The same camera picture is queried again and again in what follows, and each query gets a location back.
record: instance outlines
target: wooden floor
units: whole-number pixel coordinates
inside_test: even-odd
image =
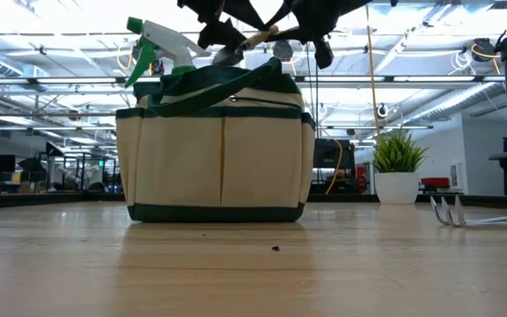
[[[506,315],[507,230],[443,227],[429,205],[315,203],[280,225],[0,210],[0,316]]]

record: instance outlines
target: bag handle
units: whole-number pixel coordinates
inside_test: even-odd
[[[261,77],[281,74],[281,72],[281,61],[271,57],[262,66],[250,70],[224,84],[215,86],[184,100],[160,104],[159,107],[148,107],[146,111],[153,111],[155,114],[163,117],[173,117],[198,112],[229,98],[234,93],[241,91]]]

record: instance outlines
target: cream bag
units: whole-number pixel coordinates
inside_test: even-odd
[[[281,63],[208,66],[136,84],[117,111],[122,186],[133,220],[284,222],[303,213],[315,124]]]

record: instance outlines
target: green spray bottle nozzle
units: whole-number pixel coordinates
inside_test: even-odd
[[[143,21],[139,18],[129,18],[127,22],[127,29],[132,33],[142,34],[143,32]],[[141,37],[138,40],[138,44],[136,46],[140,49],[140,54],[138,55],[138,61],[130,74],[129,80],[124,85],[125,87],[132,86],[138,78],[140,78],[144,72],[148,69],[151,63],[156,61],[156,49],[159,48],[158,45],[152,43],[145,37]]]
[[[143,22],[139,18],[130,17],[127,22],[127,29],[142,36],[137,44],[137,47],[140,48],[140,55],[125,87],[133,85],[149,68],[149,65],[156,62],[158,54],[173,60],[172,73],[195,70],[191,54],[187,48],[191,48],[196,52],[195,57],[210,55],[209,52],[200,48],[185,35],[150,21]]]

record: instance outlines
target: garden fork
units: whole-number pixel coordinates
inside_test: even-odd
[[[455,196],[455,210],[457,211],[457,220],[453,219],[451,209],[443,197],[441,198],[441,205],[445,210],[445,220],[443,220],[441,217],[441,213],[439,212],[436,201],[433,199],[433,197],[430,197],[430,201],[431,208],[436,214],[437,221],[439,221],[439,223],[442,225],[451,225],[454,227],[464,228],[507,228],[507,217],[466,220],[465,212],[463,211],[463,206],[458,196]]]

